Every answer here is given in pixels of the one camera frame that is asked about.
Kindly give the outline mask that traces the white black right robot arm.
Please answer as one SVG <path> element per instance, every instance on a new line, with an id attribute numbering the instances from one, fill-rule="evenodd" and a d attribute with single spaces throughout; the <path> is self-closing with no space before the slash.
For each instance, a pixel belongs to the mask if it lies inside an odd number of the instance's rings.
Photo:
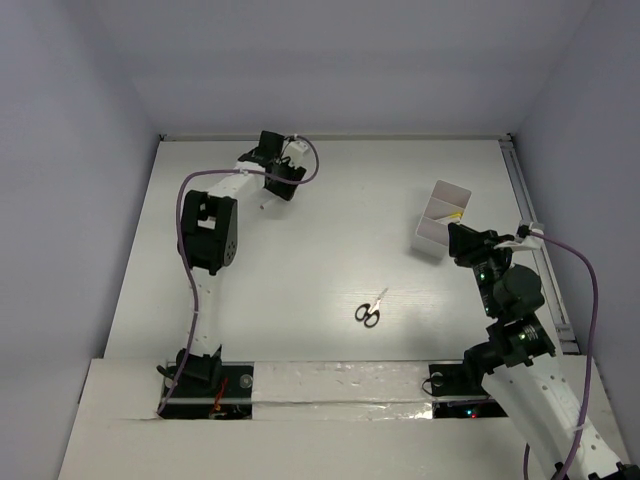
<path id="1" fill-rule="evenodd" d="M 585 388 L 576 395 L 566 380 L 555 344 L 536 312 L 545 303 L 542 281 L 512 261 L 514 252 L 535 250 L 549 238 L 533 224 L 513 235 L 448 226 L 449 255 L 472 270 L 486 315 L 488 340 L 465 351 L 460 379 L 470 391 L 485 391 L 526 441 L 526 456 L 538 460 L 549 479 L 636 479 L 588 418 L 591 363 Z"/>

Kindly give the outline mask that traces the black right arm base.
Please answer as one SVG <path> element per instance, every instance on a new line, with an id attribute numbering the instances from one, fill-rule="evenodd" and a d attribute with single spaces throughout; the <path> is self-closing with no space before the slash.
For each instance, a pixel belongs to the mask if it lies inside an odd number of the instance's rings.
<path id="1" fill-rule="evenodd" d="M 431 363 L 422 389 L 434 398 L 488 398 L 483 379 L 504 364 L 503 356 L 494 347 L 481 343 L 467 349 L 460 362 Z"/>

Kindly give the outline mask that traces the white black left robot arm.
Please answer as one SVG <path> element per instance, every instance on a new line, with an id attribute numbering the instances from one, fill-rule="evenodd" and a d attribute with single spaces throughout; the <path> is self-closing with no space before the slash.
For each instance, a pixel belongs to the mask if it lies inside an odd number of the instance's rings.
<path id="1" fill-rule="evenodd" d="M 265 192 L 290 201 L 318 171 L 319 155 L 309 139 L 263 131 L 234 167 L 194 172 L 183 181 L 176 235 L 193 295 L 192 319 L 175 365 L 159 370 L 169 382 L 168 398 L 212 397 L 222 389 L 223 272 L 238 252 L 241 203 Z"/>

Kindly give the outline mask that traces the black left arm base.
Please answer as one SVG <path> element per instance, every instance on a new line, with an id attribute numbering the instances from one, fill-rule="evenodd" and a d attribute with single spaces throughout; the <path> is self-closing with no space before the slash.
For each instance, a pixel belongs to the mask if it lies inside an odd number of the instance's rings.
<path id="1" fill-rule="evenodd" d="M 250 420 L 253 416 L 252 363 L 223 363 L 211 381 L 183 373 L 160 412 L 169 420 Z"/>

